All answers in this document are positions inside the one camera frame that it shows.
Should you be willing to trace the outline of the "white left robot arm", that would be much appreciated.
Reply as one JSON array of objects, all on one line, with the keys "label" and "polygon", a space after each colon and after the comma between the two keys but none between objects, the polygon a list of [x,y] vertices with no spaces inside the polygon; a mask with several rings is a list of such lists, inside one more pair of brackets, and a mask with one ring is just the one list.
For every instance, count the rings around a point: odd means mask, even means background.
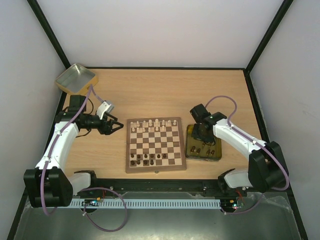
[{"label": "white left robot arm", "polygon": [[81,129],[97,130],[101,135],[108,136],[123,126],[109,113],[99,116],[61,111],[55,117],[53,136],[43,157],[35,168],[27,169],[23,176],[31,206],[67,207],[73,196],[94,182],[96,175],[92,170],[80,170],[71,177],[65,174],[71,147]]}]

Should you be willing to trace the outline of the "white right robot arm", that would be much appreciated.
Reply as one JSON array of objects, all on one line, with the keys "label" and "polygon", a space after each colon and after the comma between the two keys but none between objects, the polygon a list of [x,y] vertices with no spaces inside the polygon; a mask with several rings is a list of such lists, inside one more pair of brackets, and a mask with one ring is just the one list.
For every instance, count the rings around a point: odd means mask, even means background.
[{"label": "white right robot arm", "polygon": [[192,137],[214,143],[215,137],[227,142],[248,160],[247,169],[231,169],[221,174],[218,191],[229,196],[236,188],[254,188],[265,193],[284,191],[290,185],[289,171],[280,145],[255,138],[235,126],[221,112],[210,113],[203,104],[190,110],[195,120]]}]

